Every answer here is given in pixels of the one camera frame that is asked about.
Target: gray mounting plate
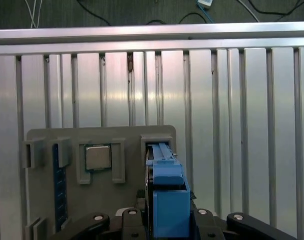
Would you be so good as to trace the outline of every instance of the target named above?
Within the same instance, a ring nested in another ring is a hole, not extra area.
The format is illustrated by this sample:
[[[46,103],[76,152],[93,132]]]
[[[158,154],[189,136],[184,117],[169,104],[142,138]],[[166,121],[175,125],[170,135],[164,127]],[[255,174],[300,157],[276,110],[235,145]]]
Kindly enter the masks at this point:
[[[36,154],[33,140],[37,146],[41,146],[39,139],[43,141],[43,157],[34,159],[34,156],[39,154]],[[29,131],[24,143],[25,146],[28,143],[28,148],[23,151],[23,161],[26,161],[23,164],[28,167],[30,220],[46,219],[47,235],[55,233],[53,144],[59,146],[60,165],[66,166],[67,210],[70,222],[97,211],[112,217],[118,209],[134,206],[137,190],[145,188],[143,153],[145,144],[151,142],[169,142],[175,153],[175,128],[163,125],[48,128]],[[87,144],[110,144],[112,167],[91,173],[85,171],[85,160],[82,156]],[[31,148],[34,154],[32,156],[28,155]]]

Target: blue plastic block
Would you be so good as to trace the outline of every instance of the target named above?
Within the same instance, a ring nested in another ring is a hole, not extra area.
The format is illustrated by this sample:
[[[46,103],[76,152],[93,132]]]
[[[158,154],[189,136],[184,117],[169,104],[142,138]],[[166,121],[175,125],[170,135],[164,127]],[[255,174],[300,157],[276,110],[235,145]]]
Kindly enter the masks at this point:
[[[174,163],[153,163],[153,182],[155,185],[183,185],[182,166]]]
[[[174,159],[171,149],[165,143],[152,144],[154,160]]]
[[[190,189],[156,190],[153,193],[153,228],[155,238],[188,238]]]

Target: cable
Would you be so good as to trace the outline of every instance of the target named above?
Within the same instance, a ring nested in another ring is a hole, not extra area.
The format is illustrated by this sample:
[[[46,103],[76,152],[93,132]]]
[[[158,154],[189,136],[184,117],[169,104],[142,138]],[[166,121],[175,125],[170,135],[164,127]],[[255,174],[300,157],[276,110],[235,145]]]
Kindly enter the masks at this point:
[[[41,0],[40,9],[38,9],[38,19],[37,19],[37,28],[40,25],[41,9],[42,9],[43,0]]]
[[[37,2],[37,0],[34,0],[33,15],[32,15],[33,21],[34,21],[34,17],[35,17],[36,2]]]
[[[209,21],[213,24],[214,21],[212,20],[212,18],[210,17],[210,15],[204,10],[204,8],[200,5],[200,3],[198,2],[198,0],[196,0],[196,3],[198,5],[198,7],[202,10],[202,12],[204,13],[204,15],[207,17],[207,19],[209,19]]]
[[[293,8],[291,11],[289,11],[286,15],[283,15],[281,17],[279,17],[276,22],[280,21],[282,18],[289,16],[290,14],[292,14],[295,10],[297,10],[300,6],[302,6],[304,4],[304,1],[301,2],[299,5],[297,5],[295,8]]]
[[[154,19],[146,23],[146,25],[152,24],[152,23],[159,23],[159,24],[167,24],[166,22],[159,20],[159,19]]]
[[[298,3],[300,2],[300,0],[297,0],[297,1],[296,1],[296,4],[294,5],[293,9],[290,10],[289,12],[262,11],[262,10],[258,9],[258,8],[254,5],[254,3],[252,2],[252,0],[248,0],[248,2],[252,5],[252,7],[255,9],[255,11],[257,11],[257,12],[260,13],[260,14],[287,16],[287,15],[289,14],[289,12],[292,12],[292,11],[294,11],[294,10],[297,8]]]
[[[180,21],[178,24],[181,24],[181,22],[183,22],[183,20],[186,19],[186,18],[187,18],[188,16],[190,16],[190,15],[198,15],[200,18],[203,19],[203,21],[204,21],[205,23],[207,23],[206,20],[205,20],[205,18],[204,18],[201,14],[199,14],[199,13],[197,13],[197,12],[190,12],[189,14],[185,15],[185,16],[181,19],[181,21]]]
[[[80,0],[76,0],[78,2],[78,4],[82,7],[82,9],[84,9],[86,12],[88,12],[90,15],[102,20],[104,23],[106,23],[108,26],[111,26],[111,24],[106,20],[104,19],[103,17],[101,16],[98,16],[97,14],[93,13],[92,11],[90,11],[89,9],[87,9],[81,2]]]
[[[26,3],[26,5],[27,5],[28,12],[30,13],[30,17],[31,17],[31,20],[32,20],[32,24],[33,24],[33,26],[36,28],[36,24],[35,24],[34,18],[33,18],[33,16],[32,16],[32,11],[31,11],[30,5],[28,4],[27,0],[25,0],[25,3]]]
[[[258,20],[258,18],[255,16],[255,14],[252,12],[252,10],[245,5],[244,2],[242,2],[241,0],[237,0],[243,7],[245,7],[245,9],[252,15],[252,17],[259,23],[260,21]]]

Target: dark background wall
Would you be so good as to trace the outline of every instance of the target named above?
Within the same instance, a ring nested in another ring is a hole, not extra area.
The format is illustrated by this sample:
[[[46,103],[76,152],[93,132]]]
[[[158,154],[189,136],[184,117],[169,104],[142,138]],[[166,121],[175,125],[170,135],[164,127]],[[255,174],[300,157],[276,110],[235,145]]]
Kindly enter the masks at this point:
[[[243,0],[249,7],[248,0]],[[296,0],[252,0],[264,11],[287,12]],[[31,8],[34,0],[28,0]],[[144,25],[153,19],[177,24],[190,12],[202,12],[195,0],[82,0],[83,4],[104,17],[113,26]],[[236,0],[214,0],[208,11],[216,23],[248,23],[253,17]],[[261,22],[273,22],[278,16],[255,12]],[[282,21],[304,21],[304,5]],[[203,23],[196,15],[185,19],[185,24]],[[31,24],[24,0],[0,0],[0,29],[23,29]],[[44,0],[40,28],[105,26],[101,20],[85,12],[76,0]]]

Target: screw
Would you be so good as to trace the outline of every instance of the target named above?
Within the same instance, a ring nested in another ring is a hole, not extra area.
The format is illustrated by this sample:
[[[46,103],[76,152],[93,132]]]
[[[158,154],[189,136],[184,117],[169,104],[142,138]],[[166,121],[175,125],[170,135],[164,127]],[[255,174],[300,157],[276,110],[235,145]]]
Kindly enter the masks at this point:
[[[207,211],[205,211],[204,209],[200,209],[200,210],[198,211],[198,213],[199,213],[199,214],[202,214],[202,215],[205,215],[205,214],[207,214]]]
[[[96,221],[99,221],[99,220],[102,220],[103,217],[102,217],[102,216],[95,216],[94,219],[95,219]]]
[[[237,220],[243,220],[244,218],[241,215],[234,215],[233,218],[237,219]]]

